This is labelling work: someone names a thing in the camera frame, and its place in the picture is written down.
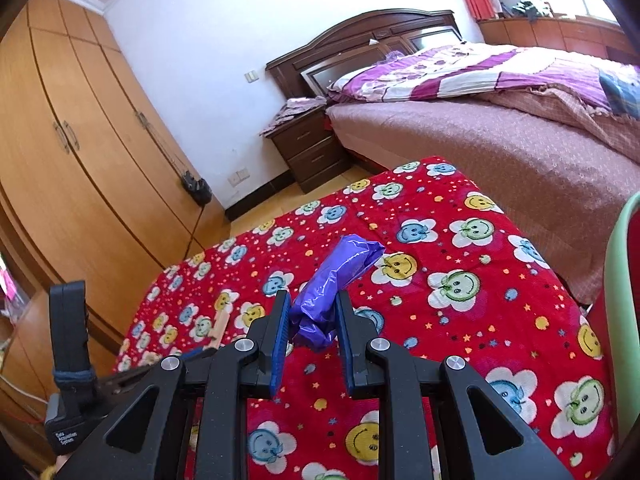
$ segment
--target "metal pivot bolt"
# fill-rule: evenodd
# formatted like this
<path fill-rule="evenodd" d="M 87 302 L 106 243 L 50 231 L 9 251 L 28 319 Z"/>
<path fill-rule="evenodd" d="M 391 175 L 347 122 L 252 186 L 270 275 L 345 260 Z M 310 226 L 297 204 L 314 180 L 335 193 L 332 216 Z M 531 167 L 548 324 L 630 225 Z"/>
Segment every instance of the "metal pivot bolt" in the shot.
<path fill-rule="evenodd" d="M 462 370 L 465 364 L 465 360 L 459 355 L 450 355 L 447 357 L 447 366 L 452 370 Z"/>
<path fill-rule="evenodd" d="M 170 355 L 169 357 L 165 357 L 162 359 L 160 366 L 162 370 L 175 370 L 180 365 L 180 359 L 176 356 Z"/>
<path fill-rule="evenodd" d="M 247 338 L 238 339 L 234 344 L 236 350 L 240 352 L 248 352 L 254 347 L 254 342 Z"/>
<path fill-rule="evenodd" d="M 383 337 L 377 337 L 371 340 L 370 345 L 371 345 L 371 348 L 373 348 L 374 350 L 377 350 L 378 352 L 383 352 L 385 350 L 389 350 L 391 343 Z"/>

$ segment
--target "wooden headboard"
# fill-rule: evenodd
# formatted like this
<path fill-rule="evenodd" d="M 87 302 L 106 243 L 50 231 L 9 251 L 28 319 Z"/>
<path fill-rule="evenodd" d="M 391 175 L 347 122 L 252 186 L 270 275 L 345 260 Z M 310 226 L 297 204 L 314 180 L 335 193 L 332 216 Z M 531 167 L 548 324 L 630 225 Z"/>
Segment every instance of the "wooden headboard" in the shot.
<path fill-rule="evenodd" d="M 392 50 L 410 54 L 461 39 L 452 10 L 372 10 L 338 23 L 266 69 L 287 98 L 315 97 L 325 95 L 339 77 L 385 59 Z"/>

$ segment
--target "white cable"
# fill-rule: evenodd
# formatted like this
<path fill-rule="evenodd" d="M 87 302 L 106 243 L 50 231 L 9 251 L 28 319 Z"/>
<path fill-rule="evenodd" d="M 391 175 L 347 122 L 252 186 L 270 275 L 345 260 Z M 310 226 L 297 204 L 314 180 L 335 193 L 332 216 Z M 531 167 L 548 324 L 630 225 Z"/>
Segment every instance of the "white cable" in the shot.
<path fill-rule="evenodd" d="M 20 394 L 23 394 L 24 396 L 29 397 L 30 399 L 39 400 L 44 405 L 48 404 L 48 402 L 46 400 L 41 399 L 40 397 L 37 397 L 35 395 L 28 394 L 24 390 L 21 390 L 20 388 L 18 388 L 18 386 L 16 386 L 11 381 L 9 381 L 9 379 L 7 379 L 4 375 L 0 374 L 0 379 L 2 379 L 5 383 L 7 383 L 9 386 L 11 386 L 16 392 L 18 392 Z"/>

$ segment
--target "wooden floor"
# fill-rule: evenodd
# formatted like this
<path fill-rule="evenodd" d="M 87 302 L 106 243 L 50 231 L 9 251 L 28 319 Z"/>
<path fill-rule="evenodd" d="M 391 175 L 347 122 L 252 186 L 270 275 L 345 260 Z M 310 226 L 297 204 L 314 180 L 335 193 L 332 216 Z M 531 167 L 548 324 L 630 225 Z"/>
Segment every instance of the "wooden floor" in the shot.
<path fill-rule="evenodd" d="M 231 222 L 231 236 L 237 236 L 246 231 L 250 231 L 267 220 L 284 215 L 312 200 L 320 200 L 322 197 L 339 189 L 344 189 L 349 184 L 369 176 L 371 176 L 369 171 L 363 170 L 359 166 L 352 166 L 343 174 L 322 184 L 322 186 L 316 188 L 311 193 L 304 194 L 298 184 L 292 184 Z"/>

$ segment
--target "purple plastic bag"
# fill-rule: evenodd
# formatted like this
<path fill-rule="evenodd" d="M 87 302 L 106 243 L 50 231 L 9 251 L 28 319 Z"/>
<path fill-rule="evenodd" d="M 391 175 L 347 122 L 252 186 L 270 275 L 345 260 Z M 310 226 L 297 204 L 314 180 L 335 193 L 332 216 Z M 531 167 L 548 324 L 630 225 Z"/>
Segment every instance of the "purple plastic bag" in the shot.
<path fill-rule="evenodd" d="M 378 242 L 358 235 L 340 239 L 298 294 L 289 311 L 289 339 L 319 352 L 335 338 L 335 295 L 363 275 L 385 252 Z"/>

